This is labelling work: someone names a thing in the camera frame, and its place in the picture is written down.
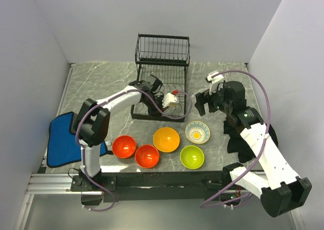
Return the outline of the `patterned white teal bowl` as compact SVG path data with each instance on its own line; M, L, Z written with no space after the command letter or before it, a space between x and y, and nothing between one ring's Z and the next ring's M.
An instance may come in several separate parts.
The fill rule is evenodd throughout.
M185 128L187 139L194 144L204 144L211 136L209 127L201 121L192 121Z

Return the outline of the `red-orange bowl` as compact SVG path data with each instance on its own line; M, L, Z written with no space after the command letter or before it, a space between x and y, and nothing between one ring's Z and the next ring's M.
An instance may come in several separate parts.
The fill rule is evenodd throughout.
M117 137L112 144L113 154L122 159L131 157L137 148L136 141L129 135Z
M142 168L153 168L159 158L159 151L153 145L142 145L135 153L135 161Z

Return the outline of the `lime green bowl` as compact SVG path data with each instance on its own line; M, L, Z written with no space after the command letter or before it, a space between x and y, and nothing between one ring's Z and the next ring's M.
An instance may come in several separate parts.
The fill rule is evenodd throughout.
M196 170L205 162L203 151L194 145L185 146L180 152L180 161L188 169Z

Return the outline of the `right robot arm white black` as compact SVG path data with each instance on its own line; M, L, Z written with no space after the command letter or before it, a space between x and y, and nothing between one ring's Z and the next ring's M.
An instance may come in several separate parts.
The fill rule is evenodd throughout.
M214 91L197 93L195 98L195 107L201 116L206 113L205 104L208 104L211 113L221 111L226 114L225 123L249 146L267 176L262 178L252 173L253 166L245 168L240 163L227 165L222 172L223 189L205 200L202 208L208 207L208 202L236 185L257 196L271 217L304 205L312 189L310 180L301 178L285 160L268 133L270 124L263 121L256 109L247 106L241 82L221 82Z

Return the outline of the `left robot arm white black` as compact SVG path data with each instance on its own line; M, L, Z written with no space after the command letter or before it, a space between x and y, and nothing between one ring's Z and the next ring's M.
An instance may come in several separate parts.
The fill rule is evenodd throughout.
M157 93L162 85L157 77L149 75L146 80L133 81L109 97L83 102L73 127L75 142L80 146L82 155L79 176L89 190L94 191L101 184L100 148L108 134L110 117L138 103L144 103L152 116L161 116L165 110L164 97Z

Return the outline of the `yellow-orange bowl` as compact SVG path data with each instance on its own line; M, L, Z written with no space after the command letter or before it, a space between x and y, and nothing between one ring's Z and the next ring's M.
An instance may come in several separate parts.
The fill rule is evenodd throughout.
M179 134L170 127L159 128L153 135L154 146L163 153L171 153L180 145Z

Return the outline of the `black cloth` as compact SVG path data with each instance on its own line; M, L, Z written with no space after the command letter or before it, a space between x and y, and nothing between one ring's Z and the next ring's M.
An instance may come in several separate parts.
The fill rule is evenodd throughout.
M263 143L278 146L276 133L271 125L265 124L261 115L253 109L227 115L224 133L230 136L228 153L238 153L240 163L245 163L260 154Z

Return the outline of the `black base beam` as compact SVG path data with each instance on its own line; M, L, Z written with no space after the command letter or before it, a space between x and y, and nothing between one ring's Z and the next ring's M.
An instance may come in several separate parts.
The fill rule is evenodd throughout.
M94 181L111 191L117 202L205 200L229 182L222 171L113 172L102 173Z

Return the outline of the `blue cloth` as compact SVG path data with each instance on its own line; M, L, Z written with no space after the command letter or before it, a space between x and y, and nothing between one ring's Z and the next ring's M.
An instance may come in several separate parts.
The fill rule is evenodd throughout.
M74 118L75 113L68 112L51 121L47 146L48 167L57 168L81 161L81 149L75 143L75 131L71 129Z

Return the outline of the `aluminium frame rail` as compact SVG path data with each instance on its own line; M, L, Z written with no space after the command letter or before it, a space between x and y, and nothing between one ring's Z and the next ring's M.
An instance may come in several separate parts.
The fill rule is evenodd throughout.
M68 174L32 174L27 185L27 195L81 194L71 191L72 179Z

